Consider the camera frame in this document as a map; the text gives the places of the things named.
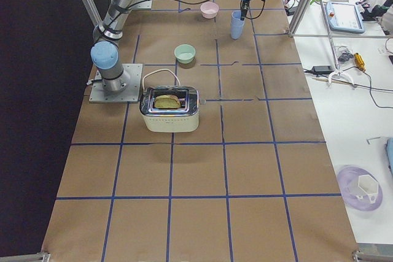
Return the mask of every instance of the power adapter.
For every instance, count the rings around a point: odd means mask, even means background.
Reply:
[[[326,75],[334,72],[332,66],[313,66],[309,73],[314,75]]]
[[[285,13],[289,17],[290,15],[294,15],[295,14],[296,9],[297,9],[297,6],[293,6],[291,8],[285,9]]]

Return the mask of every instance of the green bowl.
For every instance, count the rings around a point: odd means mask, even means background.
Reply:
[[[191,63],[195,57],[195,54],[195,48],[190,44],[181,44],[174,50],[174,56],[178,62],[182,64]]]

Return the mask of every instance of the table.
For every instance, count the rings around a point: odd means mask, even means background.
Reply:
[[[393,89],[393,65],[385,50],[386,40],[378,38],[384,34],[377,23],[365,23],[365,27],[366,32],[360,35],[334,32],[335,45],[347,45],[353,52],[361,54],[374,87]],[[309,7],[295,34],[295,43],[305,69],[334,65],[319,5]],[[350,69],[347,73],[355,83],[370,83],[367,76],[357,69]],[[393,176],[388,169],[384,150],[386,140],[376,139],[371,144],[366,141],[393,135],[393,110],[377,108],[366,89],[339,83],[329,86],[312,75],[306,78],[336,173],[346,165],[363,168],[376,177],[383,191],[383,203],[373,212],[361,212],[346,206],[356,241],[393,244]],[[393,106],[391,92],[374,91],[373,95],[378,104]]]

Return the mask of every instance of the electronic device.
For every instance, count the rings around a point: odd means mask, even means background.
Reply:
[[[289,17],[290,15],[294,15],[296,10],[297,10],[297,6],[293,6],[293,7],[290,7],[288,9],[285,9],[285,13]]]
[[[393,174],[393,138],[389,138],[386,143],[386,153],[387,153],[387,159],[389,161],[389,169],[391,170]]]
[[[362,17],[354,4],[330,1],[325,6],[325,13],[332,31],[357,34],[365,32]]]
[[[313,66],[310,70],[315,75],[327,75],[333,72],[332,66]]]
[[[161,95],[176,96],[180,102],[177,109],[158,109],[155,98]],[[187,86],[148,87],[142,94],[139,110],[147,129],[153,132],[191,132],[199,125],[198,91]]]

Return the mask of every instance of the grid line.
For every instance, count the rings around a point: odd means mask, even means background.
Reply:
[[[254,42],[255,42],[255,47],[257,49],[257,55],[258,55],[258,61],[261,63],[260,59],[260,54],[258,50],[258,40],[256,38],[256,35],[254,34]],[[265,77],[263,75],[263,68],[260,67],[260,73],[262,76],[262,84],[263,84],[263,91],[265,93],[265,97],[268,98],[267,90],[266,90],[266,83],[265,83]],[[288,222],[288,227],[289,227],[289,234],[290,234],[290,239],[292,243],[292,250],[294,252],[294,257],[295,257],[295,262],[298,262],[298,256],[297,256],[297,249],[296,249],[296,243],[295,243],[295,238],[294,238],[294,231],[292,228],[292,222],[290,220],[290,214],[289,214],[289,207],[288,207],[288,202],[287,202],[287,197],[286,197],[286,191],[285,191],[285,184],[284,184],[284,178],[282,176],[282,169],[281,169],[281,164],[280,164],[280,159],[279,159],[279,154],[278,154],[278,148],[276,144],[276,135],[274,133],[274,127],[273,127],[273,118],[271,115],[271,110],[270,110],[270,104],[269,100],[266,100],[266,105],[267,105],[267,112],[268,112],[268,118],[270,122],[270,129],[271,129],[271,135],[273,137],[273,145],[274,145],[274,152],[276,154],[276,161],[277,161],[277,167],[278,167],[278,172],[279,172],[279,178],[280,178],[280,183],[281,183],[281,189],[282,189],[282,194],[283,194],[283,199],[284,199],[284,205],[285,205],[285,210],[286,210],[286,215],[287,215],[287,222]]]
[[[171,144],[170,142],[85,142],[85,143],[74,143],[71,146],[113,146],[113,145],[152,145],[152,144]],[[242,141],[242,142],[180,142],[174,145],[243,145],[243,144],[326,144],[326,141]]]
[[[115,179],[114,179],[114,184],[113,184],[113,189],[112,189],[111,206],[109,208],[109,216],[108,216],[108,221],[107,221],[107,225],[106,225],[104,245],[103,245],[103,254],[101,257],[101,262],[105,261],[106,246],[107,246],[108,237],[109,237],[109,230],[111,228],[112,212],[113,212],[113,206],[114,206],[114,201],[115,201],[114,197],[116,194],[117,177],[119,176],[120,162],[122,160],[123,142],[124,142],[124,136],[125,136],[125,130],[126,130],[126,124],[127,124],[127,116],[128,116],[129,109],[130,109],[130,103],[128,102],[127,107],[126,107],[126,111],[125,111],[125,118],[124,118],[124,122],[123,122],[122,139],[121,139],[121,143],[120,143],[119,156],[117,159]]]
[[[169,262],[169,250],[171,242],[171,211],[172,211],[172,184],[173,184],[173,152],[174,152],[174,133],[171,136],[171,166],[169,169],[169,192],[168,192],[168,225],[166,229],[166,262]]]
[[[331,198],[341,196],[341,193],[293,193],[273,195],[222,195],[222,196],[59,196],[57,201],[89,200],[89,199],[266,199],[266,198]]]
[[[221,87],[221,73],[220,73],[220,56],[219,56],[219,43],[216,39],[216,55],[217,55],[217,65],[219,72],[219,94],[220,98],[222,98],[222,87]],[[225,138],[224,138],[224,110],[223,106],[220,106],[220,122],[221,122],[221,140],[222,140],[222,156],[223,156],[223,164],[224,164],[224,180],[225,180],[225,204],[227,207],[227,223],[228,223],[228,243],[229,243],[229,254],[230,260],[233,262],[233,243],[232,243],[232,229],[231,229],[231,215],[230,215],[230,206],[229,206],[229,189],[228,189],[228,171],[227,171],[227,154],[225,149]]]

